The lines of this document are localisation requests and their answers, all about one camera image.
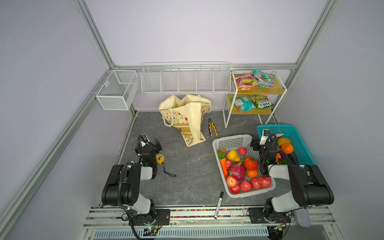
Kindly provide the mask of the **red tomato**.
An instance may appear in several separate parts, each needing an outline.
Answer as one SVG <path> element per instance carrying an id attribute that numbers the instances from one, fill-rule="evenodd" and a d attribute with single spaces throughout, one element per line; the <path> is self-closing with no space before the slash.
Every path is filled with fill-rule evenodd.
<path id="1" fill-rule="evenodd" d="M 256 160 L 253 160 L 250 157 L 245 158 L 244 166 L 247 170 L 256 171 L 259 167 L 259 163 Z"/>

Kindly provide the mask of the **pink red apple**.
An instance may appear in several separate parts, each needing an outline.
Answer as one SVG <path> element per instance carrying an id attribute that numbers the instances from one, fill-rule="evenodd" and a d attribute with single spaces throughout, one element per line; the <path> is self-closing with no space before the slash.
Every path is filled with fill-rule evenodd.
<path id="1" fill-rule="evenodd" d="M 228 176 L 226 178 L 226 183 L 229 188 L 235 188 L 238 186 L 238 180 L 234 176 Z"/>

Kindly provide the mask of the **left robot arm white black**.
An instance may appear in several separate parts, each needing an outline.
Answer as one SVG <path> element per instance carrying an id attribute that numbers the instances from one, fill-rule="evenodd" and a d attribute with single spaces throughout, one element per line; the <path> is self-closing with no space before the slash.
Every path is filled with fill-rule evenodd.
<path id="1" fill-rule="evenodd" d="M 138 136 L 135 148 L 138 162 L 114 165 L 102 191 L 102 204 L 118 207 L 129 216 L 143 216 L 154 219 L 155 204 L 140 194 L 141 181 L 153 180 L 158 173 L 156 155 L 162 150 L 160 141 L 152 143 L 146 134 Z"/>

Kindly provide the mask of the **cream floral tote bag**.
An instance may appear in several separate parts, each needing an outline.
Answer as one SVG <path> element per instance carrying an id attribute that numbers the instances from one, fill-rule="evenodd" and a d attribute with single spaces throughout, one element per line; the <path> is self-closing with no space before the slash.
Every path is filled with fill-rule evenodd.
<path id="1" fill-rule="evenodd" d="M 212 102 L 200 95 L 187 94 L 183 98 L 170 96 L 158 107 L 164 125 L 176 128 L 187 147 L 206 141 L 202 133 L 204 115 L 212 111 Z"/>

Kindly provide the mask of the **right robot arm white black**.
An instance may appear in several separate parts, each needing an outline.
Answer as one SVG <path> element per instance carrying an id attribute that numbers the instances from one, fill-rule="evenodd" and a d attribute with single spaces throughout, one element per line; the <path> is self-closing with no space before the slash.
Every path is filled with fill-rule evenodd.
<path id="1" fill-rule="evenodd" d="M 278 146 L 280 137 L 269 129 L 263 129 L 259 138 L 253 140 L 251 146 L 260 153 L 261 176 L 288 180 L 291 185 L 288 193 L 267 199 L 263 209 L 265 219 L 270 221 L 277 214 L 333 204 L 334 193 L 317 165 L 300 165 L 296 157 L 283 164 L 283 159 L 277 158 L 283 152 Z"/>

